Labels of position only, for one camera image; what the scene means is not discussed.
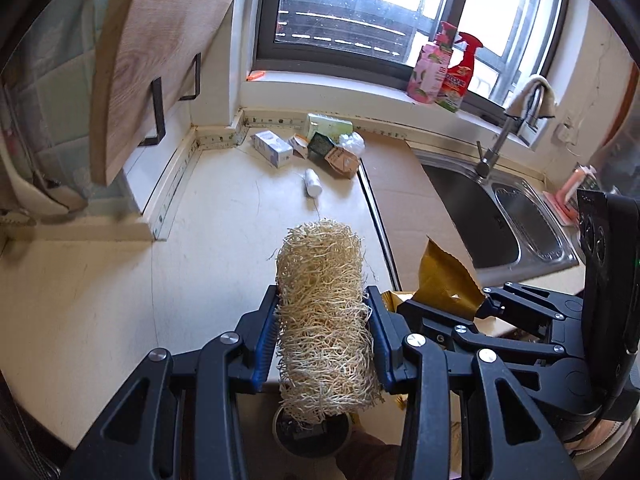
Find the person's right hand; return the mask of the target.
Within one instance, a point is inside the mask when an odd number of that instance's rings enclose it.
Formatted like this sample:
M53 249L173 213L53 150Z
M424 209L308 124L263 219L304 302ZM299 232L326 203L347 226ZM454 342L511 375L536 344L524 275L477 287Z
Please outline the person's right hand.
M567 452L575 454L578 463L591 464L597 460L612 460L630 438L638 418L632 416L626 422L602 420L593 432L582 440L567 443Z

